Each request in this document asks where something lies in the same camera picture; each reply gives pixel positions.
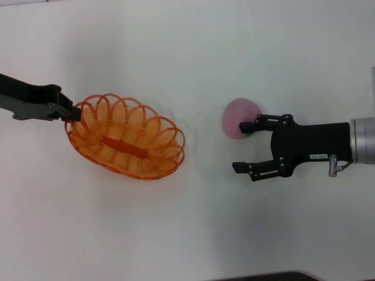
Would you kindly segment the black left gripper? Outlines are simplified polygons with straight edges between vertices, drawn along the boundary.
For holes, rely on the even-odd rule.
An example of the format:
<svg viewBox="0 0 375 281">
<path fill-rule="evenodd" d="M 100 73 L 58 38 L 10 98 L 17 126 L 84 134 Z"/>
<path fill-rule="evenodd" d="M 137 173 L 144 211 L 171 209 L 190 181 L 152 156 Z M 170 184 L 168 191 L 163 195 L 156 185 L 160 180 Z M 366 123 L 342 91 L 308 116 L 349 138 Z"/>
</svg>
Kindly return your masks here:
<svg viewBox="0 0 375 281">
<path fill-rule="evenodd" d="M 31 85 L 1 75 L 1 109 L 17 120 L 81 121 L 81 109 L 56 85 Z"/>
</svg>

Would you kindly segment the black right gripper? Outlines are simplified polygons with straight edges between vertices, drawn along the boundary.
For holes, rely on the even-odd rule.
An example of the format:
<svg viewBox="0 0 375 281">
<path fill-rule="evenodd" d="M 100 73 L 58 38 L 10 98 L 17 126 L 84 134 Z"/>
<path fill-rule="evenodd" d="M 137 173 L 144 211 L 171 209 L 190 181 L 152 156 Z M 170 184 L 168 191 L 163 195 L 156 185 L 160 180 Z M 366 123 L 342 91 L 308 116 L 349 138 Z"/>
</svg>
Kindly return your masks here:
<svg viewBox="0 0 375 281">
<path fill-rule="evenodd" d="M 237 174 L 248 174 L 252 181 L 290 177 L 295 168 L 306 162 L 352 161 L 348 123 L 299 125 L 291 114 L 258 114 L 253 122 L 240 122 L 243 134 L 271 131 L 273 160 L 258 163 L 233 162 Z"/>
</svg>

